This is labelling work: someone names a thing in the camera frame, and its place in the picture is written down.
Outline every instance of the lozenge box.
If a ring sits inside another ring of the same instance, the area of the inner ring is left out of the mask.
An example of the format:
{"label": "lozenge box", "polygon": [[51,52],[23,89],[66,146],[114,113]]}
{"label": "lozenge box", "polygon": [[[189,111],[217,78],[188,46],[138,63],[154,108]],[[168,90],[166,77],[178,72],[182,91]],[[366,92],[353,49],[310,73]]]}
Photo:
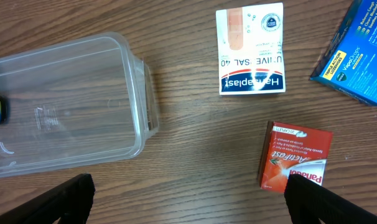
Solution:
{"label": "lozenge box", "polygon": [[216,12],[220,95],[285,92],[282,12],[282,3]]}
{"label": "lozenge box", "polygon": [[258,180],[262,189],[284,192],[290,174],[322,185],[332,133],[270,121]]}
{"label": "lozenge box", "polygon": [[377,106],[377,1],[354,0],[311,80]]}

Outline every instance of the transparent box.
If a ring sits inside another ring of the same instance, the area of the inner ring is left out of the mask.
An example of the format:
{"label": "transparent box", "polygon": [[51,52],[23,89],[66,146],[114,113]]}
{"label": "transparent box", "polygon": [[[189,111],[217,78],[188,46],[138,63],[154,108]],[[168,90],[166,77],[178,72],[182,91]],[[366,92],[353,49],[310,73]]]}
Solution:
{"label": "transparent box", "polygon": [[159,127],[150,71],[109,32],[0,58],[0,177],[130,159]]}

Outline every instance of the wooden table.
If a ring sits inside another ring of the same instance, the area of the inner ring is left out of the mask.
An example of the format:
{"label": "wooden table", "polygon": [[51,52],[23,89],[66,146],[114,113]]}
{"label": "wooden table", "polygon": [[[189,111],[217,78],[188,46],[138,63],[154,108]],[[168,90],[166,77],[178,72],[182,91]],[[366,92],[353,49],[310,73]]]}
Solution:
{"label": "wooden table", "polygon": [[377,108],[308,81],[350,0],[284,1],[287,92],[221,98],[215,11],[272,1],[0,0],[0,57],[115,31],[154,72],[159,133],[135,159],[0,179],[0,214],[80,174],[88,223],[290,223],[256,181],[267,120],[334,132],[323,186],[377,215]]}

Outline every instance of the blue box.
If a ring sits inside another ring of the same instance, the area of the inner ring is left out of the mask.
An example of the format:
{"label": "blue box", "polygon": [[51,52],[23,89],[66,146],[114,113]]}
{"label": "blue box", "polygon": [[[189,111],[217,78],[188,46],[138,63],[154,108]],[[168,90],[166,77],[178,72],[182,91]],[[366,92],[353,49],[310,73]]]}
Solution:
{"label": "blue box", "polygon": [[377,106],[376,0],[354,0],[310,79]]}

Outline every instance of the wood grain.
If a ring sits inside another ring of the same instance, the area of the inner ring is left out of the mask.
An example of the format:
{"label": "wood grain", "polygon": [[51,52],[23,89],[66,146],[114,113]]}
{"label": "wood grain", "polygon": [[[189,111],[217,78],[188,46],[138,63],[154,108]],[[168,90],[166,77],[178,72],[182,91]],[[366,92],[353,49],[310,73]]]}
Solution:
{"label": "wood grain", "polygon": [[287,92],[218,96],[215,11],[258,0],[0,0],[0,57],[115,31],[152,68],[159,133],[128,161],[0,179],[0,214],[82,172],[88,223],[290,223],[256,181],[267,120],[334,132],[323,185],[377,215],[377,108],[308,81],[350,0],[284,1]]}

